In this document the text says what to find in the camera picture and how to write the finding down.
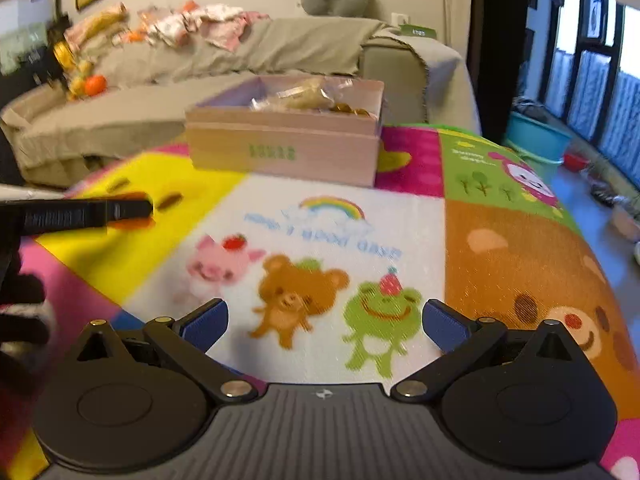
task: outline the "floor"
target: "floor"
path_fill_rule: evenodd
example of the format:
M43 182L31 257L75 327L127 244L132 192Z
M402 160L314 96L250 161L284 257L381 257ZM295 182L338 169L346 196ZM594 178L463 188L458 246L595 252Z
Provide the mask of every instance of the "floor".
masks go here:
M551 187L604 269L640 356L640 266L633 258L634 245L609 225L611 209L591 198L589 184L579 174L560 168Z

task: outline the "foam play mat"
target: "foam play mat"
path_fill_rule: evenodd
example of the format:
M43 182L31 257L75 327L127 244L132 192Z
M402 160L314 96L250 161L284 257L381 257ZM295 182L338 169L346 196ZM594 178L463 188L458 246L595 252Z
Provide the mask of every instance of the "foam play mat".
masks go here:
M221 364L255 381L388 391L442 354L421 327L429 298L510 328L553 318L616 403L602 465L637 479L638 362L612 290L552 190L513 152L455 129L389 127L382 141L375 189L196 171L181 144L89 179L76 197L143 191L155 225L23 247L56 317L54 359L92 319L134 328L223 298L229 327L207 352ZM29 430L32 402L2 395L0 460L11 478L31 480L46 466Z

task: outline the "cartoon pig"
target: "cartoon pig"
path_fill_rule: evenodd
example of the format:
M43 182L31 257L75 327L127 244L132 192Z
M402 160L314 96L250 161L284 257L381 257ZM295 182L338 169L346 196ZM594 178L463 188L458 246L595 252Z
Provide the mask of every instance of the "cartoon pig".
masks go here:
M187 276L176 301L201 305L220 298L222 285L235 285L242 280L249 265L265 254L262 249L250 250L242 235L227 237L221 244L204 235L187 261Z
M524 163L517 164L500 153L491 152L488 155L495 160L501 160L504 172L540 202L551 207L555 207L558 204L558 198L529 166Z

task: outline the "cartoon tree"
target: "cartoon tree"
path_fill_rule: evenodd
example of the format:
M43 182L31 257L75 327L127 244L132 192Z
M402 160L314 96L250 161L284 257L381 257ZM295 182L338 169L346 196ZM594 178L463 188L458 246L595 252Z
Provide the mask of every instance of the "cartoon tree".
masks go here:
M489 185L489 179L486 177L486 175L484 173L481 173L480 171L474 171L471 174L471 177L478 183L476 189L482 191L482 194L486 196L486 192L492 187Z
M457 181L465 188L465 193L469 194L469 177L463 173L456 176Z
M513 202L513 199L515 198L515 194L516 194L513 187L511 187L509 184L502 184L500 186L500 191L504 193L505 197L507 197L507 200L509 202Z

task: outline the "sofa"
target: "sofa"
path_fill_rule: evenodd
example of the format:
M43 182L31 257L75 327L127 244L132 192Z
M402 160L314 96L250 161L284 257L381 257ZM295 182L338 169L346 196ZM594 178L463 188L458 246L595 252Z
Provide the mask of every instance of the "sofa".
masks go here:
M255 74L381 80L385 123L444 122L440 116L450 123L464 117L454 125L479 133L460 56L435 40L409 43L385 36L385 27L358 18L289 18L255 23L235 53L198 38L180 49L147 43L113 47L95 69L108 80L104 94L68 102L62 85L44 85L9 103L0 113L0 127L25 181L58 188L170 142L182 133L187 108ZM431 94L430 84L437 89Z

